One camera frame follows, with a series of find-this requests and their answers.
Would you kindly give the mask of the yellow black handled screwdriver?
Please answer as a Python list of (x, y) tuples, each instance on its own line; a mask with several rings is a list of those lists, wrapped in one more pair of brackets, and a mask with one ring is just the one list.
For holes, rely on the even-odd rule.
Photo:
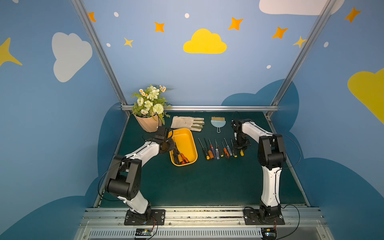
[(236, 146), (235, 146), (235, 144), (234, 144), (234, 141), (231, 139), (231, 144), (232, 144), (232, 153), (233, 153), (233, 156), (235, 157), (235, 158), (237, 158), (238, 157), (238, 150), (236, 149)]

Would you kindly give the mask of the yellow plastic storage box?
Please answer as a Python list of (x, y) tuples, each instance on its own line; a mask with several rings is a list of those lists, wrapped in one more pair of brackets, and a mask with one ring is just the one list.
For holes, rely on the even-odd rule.
[(174, 159), (173, 151), (170, 151), (171, 162), (177, 167), (188, 166), (195, 163), (198, 159), (198, 153), (192, 132), (189, 129), (171, 130), (168, 134), (169, 138), (176, 143), (178, 150), (187, 158), (186, 163), (184, 159), (179, 156), (179, 163)]

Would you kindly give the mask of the black yellow slim screwdriver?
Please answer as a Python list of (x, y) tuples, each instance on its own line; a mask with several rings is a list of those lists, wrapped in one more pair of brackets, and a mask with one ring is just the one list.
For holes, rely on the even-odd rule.
[(216, 143), (216, 145), (217, 145), (217, 148), (218, 148), (220, 156), (223, 158), (224, 157), (224, 153), (223, 153), (222, 149), (220, 148), (218, 143)]

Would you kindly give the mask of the clear handle screwdriver small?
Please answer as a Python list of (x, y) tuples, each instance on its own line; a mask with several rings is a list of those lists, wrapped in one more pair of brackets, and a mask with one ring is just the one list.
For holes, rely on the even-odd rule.
[(219, 146), (218, 146), (218, 143), (216, 140), (215, 140), (215, 148), (216, 148), (216, 159), (219, 160), (220, 159), (220, 152), (219, 152)]

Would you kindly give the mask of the orange brown handle screwdriver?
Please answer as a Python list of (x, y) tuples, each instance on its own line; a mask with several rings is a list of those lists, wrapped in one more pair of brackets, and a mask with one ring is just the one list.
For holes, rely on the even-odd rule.
[(213, 152), (212, 152), (211, 148), (209, 147), (209, 145), (208, 145), (206, 139), (204, 139), (204, 141), (205, 141), (205, 144), (206, 144), (207, 149), (208, 149), (208, 155), (209, 155), (210, 159), (212, 160), (212, 159), (215, 158), (214, 155), (213, 155)]

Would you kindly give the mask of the black handle long screwdriver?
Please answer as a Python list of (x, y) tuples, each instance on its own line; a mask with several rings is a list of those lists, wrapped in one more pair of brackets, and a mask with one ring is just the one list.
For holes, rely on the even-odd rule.
[(207, 152), (206, 148), (203, 146), (201, 140), (199, 138), (198, 138), (198, 140), (199, 140), (199, 143), (200, 143), (200, 145), (202, 147), (202, 150), (203, 150), (203, 153), (204, 153), (206, 159), (209, 160), (210, 159), (209, 153)]

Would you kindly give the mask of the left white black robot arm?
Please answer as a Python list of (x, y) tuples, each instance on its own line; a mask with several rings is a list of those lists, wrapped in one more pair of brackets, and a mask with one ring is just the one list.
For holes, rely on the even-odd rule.
[(142, 167), (153, 157), (175, 148), (172, 139), (145, 142), (125, 156), (116, 156), (105, 178), (105, 191), (129, 206), (131, 213), (144, 219), (151, 213), (150, 203), (140, 192)]

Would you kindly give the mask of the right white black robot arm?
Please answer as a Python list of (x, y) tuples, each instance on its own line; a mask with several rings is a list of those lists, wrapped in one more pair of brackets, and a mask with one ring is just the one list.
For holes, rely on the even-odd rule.
[(263, 192), (258, 212), (262, 223), (280, 221), (280, 176), (287, 160), (282, 135), (269, 132), (256, 125), (250, 119), (232, 120), (231, 126), (235, 135), (235, 148), (245, 151), (250, 146), (248, 137), (255, 140), (258, 146), (258, 160), (263, 170)]

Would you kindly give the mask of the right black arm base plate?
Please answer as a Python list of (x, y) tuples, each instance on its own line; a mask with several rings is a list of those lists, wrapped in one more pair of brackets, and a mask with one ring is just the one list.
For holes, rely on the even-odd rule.
[(254, 209), (245, 207), (243, 216), (246, 225), (285, 225), (285, 220), (278, 207)]

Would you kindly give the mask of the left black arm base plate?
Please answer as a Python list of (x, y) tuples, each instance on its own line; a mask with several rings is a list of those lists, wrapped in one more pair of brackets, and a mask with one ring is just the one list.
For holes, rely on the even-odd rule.
[(152, 209), (146, 211), (144, 214), (134, 213), (128, 210), (124, 220), (125, 226), (144, 226), (155, 225), (163, 226), (165, 224), (166, 210)]

